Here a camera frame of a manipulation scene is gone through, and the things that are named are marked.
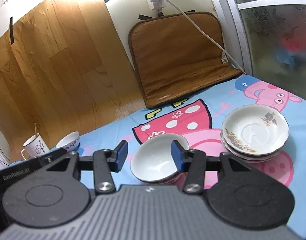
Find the large white floral bowl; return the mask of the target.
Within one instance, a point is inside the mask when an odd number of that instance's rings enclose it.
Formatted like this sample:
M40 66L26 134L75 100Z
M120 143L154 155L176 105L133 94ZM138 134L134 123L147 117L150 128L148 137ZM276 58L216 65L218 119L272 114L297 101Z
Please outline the large white floral bowl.
M163 183L178 176L171 155L171 144L174 140L184 149L189 149L185 137L173 133L158 135L141 144L130 162L132 174L145 183Z

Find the large floral plate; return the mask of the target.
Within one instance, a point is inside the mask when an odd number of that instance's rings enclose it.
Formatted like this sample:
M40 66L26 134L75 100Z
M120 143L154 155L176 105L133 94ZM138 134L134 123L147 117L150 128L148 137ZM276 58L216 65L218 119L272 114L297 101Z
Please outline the large floral plate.
M228 143L225 141L225 139L224 139L224 137L223 137L223 135L222 135L222 133L220 133L220 136L221 136L221 142L222 142L222 144L223 144L223 146L226 148L231 148L231 149L233 149L231 146L229 146L228 145ZM246 153L241 153L241 152L238 152L239 154L243 154L243 155L246 155L246 156L250 156L250 157L267 157L267 156L269 156L269 155L272 155L272 154L274 154L274 153L277 153L277 152L281 152L282 151L282 149L278 149L277 151L274 151L273 153L270 153L270 154L267 154L267 155L252 155L252 154L246 154Z

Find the small floral plate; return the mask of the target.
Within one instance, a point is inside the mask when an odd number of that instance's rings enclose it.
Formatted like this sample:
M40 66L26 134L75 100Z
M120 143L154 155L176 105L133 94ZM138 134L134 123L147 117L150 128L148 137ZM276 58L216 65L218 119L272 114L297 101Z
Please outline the small floral plate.
M250 157L250 156L246 156L246 155L243 155L243 154L239 154L236 150L233 150L231 148L226 147L226 150L228 152L232 153L233 155L235 155L236 157L238 157L242 160L245 160L246 162L249 162L249 163L260 163L260 162L268 161L268 160L271 160L271 159L275 158L280 153L278 151L277 153L274 153L274 154L269 155L267 157Z
M289 125L276 109L245 105L233 110L222 123L225 142L238 152L268 155L282 148L289 137Z

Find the blue cartoon pig tablecloth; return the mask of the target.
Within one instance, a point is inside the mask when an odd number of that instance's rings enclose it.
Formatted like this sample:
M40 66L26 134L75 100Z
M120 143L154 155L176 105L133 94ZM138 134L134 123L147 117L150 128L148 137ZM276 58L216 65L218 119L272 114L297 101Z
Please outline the blue cartoon pig tablecloth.
M233 110L255 103L277 109L289 125L289 138L272 160L255 167L287 186L295 207L285 226L267 231L234 228L221 223L199 198L188 198L175 186L150 186L131 172L130 161L142 142L176 133L190 147L217 157L223 150L221 127ZM173 105L142 109L86 133L79 153L129 144L127 163L113 175L122 189L75 226L42 233L11 226L0 239L305 239L306 238L306 100L279 87L243 75L203 90Z

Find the white enamel mug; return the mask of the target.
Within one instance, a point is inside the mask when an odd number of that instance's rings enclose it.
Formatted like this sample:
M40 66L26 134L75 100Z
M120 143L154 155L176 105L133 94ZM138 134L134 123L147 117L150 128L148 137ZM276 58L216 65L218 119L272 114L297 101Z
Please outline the white enamel mug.
M42 155L48 154L50 149L42 139L40 133L37 135L32 135L23 144L24 149L21 150L22 158L27 161L28 159L24 156L24 151L26 151L31 158L39 158Z

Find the wooden stick in mug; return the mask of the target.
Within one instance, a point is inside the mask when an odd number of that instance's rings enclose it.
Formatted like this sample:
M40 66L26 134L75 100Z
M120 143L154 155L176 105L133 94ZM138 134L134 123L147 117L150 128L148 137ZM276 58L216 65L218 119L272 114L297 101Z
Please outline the wooden stick in mug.
M34 132L35 132L35 138L37 138L38 133L37 133L37 123L34 123Z

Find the brown seat cushion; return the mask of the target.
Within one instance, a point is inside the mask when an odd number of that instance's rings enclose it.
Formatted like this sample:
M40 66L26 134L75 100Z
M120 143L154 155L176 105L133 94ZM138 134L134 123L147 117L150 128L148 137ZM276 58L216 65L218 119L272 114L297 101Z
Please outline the brown seat cushion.
M129 32L128 43L148 108L242 73L230 63L224 63L220 48L182 14L137 23Z

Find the frosted glass sliding door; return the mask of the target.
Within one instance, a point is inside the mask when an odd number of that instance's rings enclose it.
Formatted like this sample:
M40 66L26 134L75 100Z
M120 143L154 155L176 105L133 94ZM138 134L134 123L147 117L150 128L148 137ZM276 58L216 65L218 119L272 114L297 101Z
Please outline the frosted glass sliding door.
M306 100L306 0L213 0L244 71Z

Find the wood grain wall panel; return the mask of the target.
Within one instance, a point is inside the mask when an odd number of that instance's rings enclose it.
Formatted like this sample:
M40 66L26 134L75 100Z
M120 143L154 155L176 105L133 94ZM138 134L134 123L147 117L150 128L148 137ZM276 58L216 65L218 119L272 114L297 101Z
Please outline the wood grain wall panel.
M144 106L103 1L45 0L0 38L0 131L13 161L35 122L54 146Z

